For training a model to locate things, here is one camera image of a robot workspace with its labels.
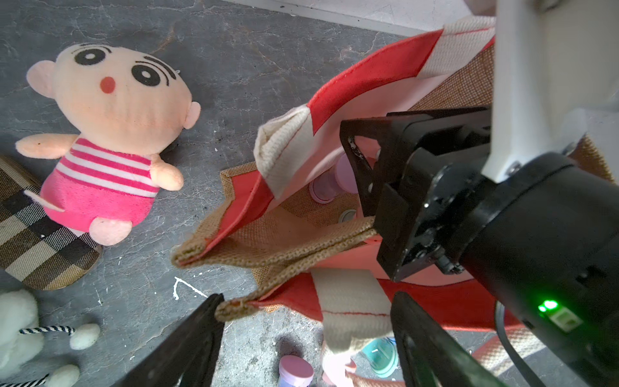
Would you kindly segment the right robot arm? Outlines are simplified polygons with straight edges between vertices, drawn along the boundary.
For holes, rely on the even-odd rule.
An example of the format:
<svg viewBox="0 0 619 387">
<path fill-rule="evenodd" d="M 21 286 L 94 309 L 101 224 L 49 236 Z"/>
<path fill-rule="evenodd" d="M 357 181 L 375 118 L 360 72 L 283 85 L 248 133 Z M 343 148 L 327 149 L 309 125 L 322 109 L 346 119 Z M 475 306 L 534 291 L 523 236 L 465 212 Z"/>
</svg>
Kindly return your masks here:
<svg viewBox="0 0 619 387">
<path fill-rule="evenodd" d="M 591 386 L 618 383 L 618 188 L 571 159 L 618 108 L 615 1 L 499 1 L 493 103 L 349 119 L 340 140 L 393 282 L 470 273 Z"/>
</svg>

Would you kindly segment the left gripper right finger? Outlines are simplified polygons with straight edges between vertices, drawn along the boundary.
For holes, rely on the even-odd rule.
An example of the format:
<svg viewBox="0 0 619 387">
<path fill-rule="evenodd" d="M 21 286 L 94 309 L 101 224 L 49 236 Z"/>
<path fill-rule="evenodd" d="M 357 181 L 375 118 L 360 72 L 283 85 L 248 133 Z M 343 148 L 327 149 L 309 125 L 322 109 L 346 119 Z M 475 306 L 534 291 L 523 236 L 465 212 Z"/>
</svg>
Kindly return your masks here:
<svg viewBox="0 0 619 387">
<path fill-rule="evenodd" d="M 407 386 L 503 386 L 404 292 L 390 311 Z"/>
</svg>

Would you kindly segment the large green hourglass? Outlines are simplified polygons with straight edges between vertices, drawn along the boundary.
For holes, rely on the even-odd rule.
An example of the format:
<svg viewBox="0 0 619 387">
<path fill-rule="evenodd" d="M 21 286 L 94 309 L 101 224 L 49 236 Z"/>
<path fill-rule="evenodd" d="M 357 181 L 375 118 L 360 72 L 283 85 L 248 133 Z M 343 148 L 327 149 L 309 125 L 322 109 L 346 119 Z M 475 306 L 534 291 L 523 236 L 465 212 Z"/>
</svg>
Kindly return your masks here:
<svg viewBox="0 0 619 387">
<path fill-rule="evenodd" d="M 345 223 L 356 219 L 357 210 L 349 209 L 342 212 L 339 216 L 339 223 Z"/>
</svg>

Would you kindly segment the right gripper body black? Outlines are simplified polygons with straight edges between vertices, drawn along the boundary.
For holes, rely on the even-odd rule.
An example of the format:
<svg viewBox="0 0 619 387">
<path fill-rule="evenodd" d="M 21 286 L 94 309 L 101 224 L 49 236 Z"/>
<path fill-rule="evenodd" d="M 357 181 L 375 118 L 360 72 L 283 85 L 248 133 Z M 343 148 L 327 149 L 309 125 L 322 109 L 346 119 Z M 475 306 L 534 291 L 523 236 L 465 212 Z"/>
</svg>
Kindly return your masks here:
<svg viewBox="0 0 619 387">
<path fill-rule="evenodd" d="M 484 180 L 480 171 L 489 156 L 491 124 L 489 107 L 341 122 L 339 138 L 362 211 L 382 238 L 377 261 L 391 281 L 433 264 L 445 274 L 463 272 L 445 250 L 465 200 Z"/>
</svg>

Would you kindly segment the green small hourglass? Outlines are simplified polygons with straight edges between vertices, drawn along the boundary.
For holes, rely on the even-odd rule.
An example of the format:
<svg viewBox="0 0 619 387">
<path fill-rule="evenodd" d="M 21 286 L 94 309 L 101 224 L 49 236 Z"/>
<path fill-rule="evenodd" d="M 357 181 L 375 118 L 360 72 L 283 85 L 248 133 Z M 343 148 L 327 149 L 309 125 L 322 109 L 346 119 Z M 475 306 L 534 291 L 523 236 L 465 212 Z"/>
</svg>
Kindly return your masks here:
<svg viewBox="0 0 619 387">
<path fill-rule="evenodd" d="M 393 337 L 373 340 L 362 349 L 361 353 L 377 377 L 390 377 L 398 367 L 398 348 Z"/>
</svg>

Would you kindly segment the red canvas jute bag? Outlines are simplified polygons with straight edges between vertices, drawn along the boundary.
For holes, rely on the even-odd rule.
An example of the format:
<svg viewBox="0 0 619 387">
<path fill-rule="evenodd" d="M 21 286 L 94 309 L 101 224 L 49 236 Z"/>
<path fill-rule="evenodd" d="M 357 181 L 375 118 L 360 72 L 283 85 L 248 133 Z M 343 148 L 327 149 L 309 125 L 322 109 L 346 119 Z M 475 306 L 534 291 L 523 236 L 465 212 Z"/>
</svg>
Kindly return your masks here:
<svg viewBox="0 0 619 387">
<path fill-rule="evenodd" d="M 258 132 L 177 267 L 260 271 L 220 323 L 288 306 L 327 366 L 396 339 L 407 386 L 496 386 L 499 351 L 544 343 L 618 383 L 618 187 L 586 113 L 618 107 L 618 4 L 500 1 L 382 48 Z"/>
</svg>

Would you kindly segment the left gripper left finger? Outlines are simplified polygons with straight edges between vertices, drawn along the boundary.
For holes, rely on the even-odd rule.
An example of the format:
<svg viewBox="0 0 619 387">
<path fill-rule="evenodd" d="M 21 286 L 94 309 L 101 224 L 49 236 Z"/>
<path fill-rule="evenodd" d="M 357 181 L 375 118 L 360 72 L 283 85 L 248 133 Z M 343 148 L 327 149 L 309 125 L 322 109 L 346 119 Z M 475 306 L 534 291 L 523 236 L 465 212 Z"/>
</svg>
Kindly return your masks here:
<svg viewBox="0 0 619 387">
<path fill-rule="evenodd" d="M 222 343 L 224 323 L 215 311 L 222 294 L 209 296 L 154 352 L 116 386 L 210 386 Z"/>
</svg>

